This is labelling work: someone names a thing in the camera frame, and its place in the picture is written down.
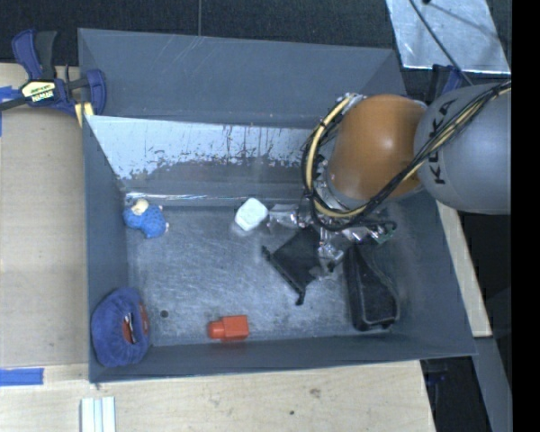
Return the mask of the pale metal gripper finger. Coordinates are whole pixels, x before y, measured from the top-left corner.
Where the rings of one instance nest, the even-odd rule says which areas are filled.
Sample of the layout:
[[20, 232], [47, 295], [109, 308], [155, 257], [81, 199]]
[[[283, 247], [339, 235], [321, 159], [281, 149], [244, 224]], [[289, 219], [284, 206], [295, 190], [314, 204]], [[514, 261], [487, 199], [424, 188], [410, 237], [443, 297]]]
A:
[[267, 227], [270, 230], [278, 228], [298, 230], [306, 228], [307, 221], [301, 215], [297, 204], [276, 204], [268, 213]]
[[318, 247], [317, 255], [321, 272], [324, 276], [333, 275], [337, 266], [344, 258], [344, 251], [331, 243], [324, 243]]

